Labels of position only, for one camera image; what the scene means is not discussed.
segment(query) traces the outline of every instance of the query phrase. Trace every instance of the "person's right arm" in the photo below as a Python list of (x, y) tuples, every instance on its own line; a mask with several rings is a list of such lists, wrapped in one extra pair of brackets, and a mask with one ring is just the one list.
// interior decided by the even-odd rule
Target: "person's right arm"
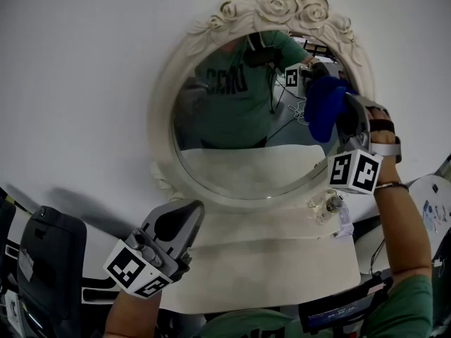
[[(387, 114), (378, 109), (371, 109), (370, 114), (370, 118), (389, 120)], [(394, 144), (395, 135), (388, 131), (372, 132), (371, 141)], [(400, 181), (395, 157), (385, 157), (378, 184)], [(423, 220), (409, 193), (402, 187), (389, 187), (377, 189), (374, 197), (381, 216), (393, 286), (412, 275), (425, 275), (430, 279), (431, 245)]]

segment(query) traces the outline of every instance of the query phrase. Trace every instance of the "forearm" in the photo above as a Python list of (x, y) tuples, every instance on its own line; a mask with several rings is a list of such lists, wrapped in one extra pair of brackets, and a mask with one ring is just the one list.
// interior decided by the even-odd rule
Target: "forearm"
[[(395, 166), (385, 170), (382, 182), (399, 182)], [(393, 277), (431, 276), (431, 245), (422, 217), (409, 193), (401, 187), (377, 189), (376, 203)]]
[(105, 337), (152, 338), (161, 293), (148, 300), (121, 291), (106, 319)]

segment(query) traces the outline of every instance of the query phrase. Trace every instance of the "ornate mirror frame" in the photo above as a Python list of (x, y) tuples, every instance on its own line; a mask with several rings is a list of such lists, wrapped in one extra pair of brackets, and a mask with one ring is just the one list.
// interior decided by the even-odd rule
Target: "ornate mirror frame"
[(209, 54), (225, 43), (258, 31), (296, 31), (321, 40), (347, 70), (353, 87), (374, 99), (373, 75), (349, 18), (332, 12), (327, 0), (222, 0), (206, 18), (193, 22), (161, 71), (147, 111), (147, 131), (154, 161), (152, 175), (169, 200), (201, 199), (222, 211), (257, 211), (301, 198), (307, 201), (326, 187), (327, 160), (307, 176), (262, 199), (236, 199), (193, 179), (178, 157), (174, 144), (172, 110), (189, 74)]

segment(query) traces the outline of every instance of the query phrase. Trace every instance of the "mirror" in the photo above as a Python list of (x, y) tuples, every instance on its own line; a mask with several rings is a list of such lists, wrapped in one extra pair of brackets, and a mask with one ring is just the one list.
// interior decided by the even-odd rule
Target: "mirror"
[(349, 83), (331, 50), (296, 32), (267, 31), (234, 39), (186, 79), (173, 107), (178, 158), (204, 187), (239, 199), (283, 194), (305, 184), (336, 154), (312, 137), (304, 110), (311, 87), (332, 75)]

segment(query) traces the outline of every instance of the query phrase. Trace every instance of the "wristband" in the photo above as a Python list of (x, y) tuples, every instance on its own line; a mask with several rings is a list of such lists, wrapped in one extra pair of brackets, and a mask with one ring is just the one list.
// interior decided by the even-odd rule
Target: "wristband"
[(384, 188), (391, 188), (391, 187), (401, 187), (401, 188), (404, 188), (407, 191), (409, 191), (409, 187), (406, 184), (402, 184), (400, 182), (390, 182), (390, 183), (377, 185), (376, 189), (384, 189)]

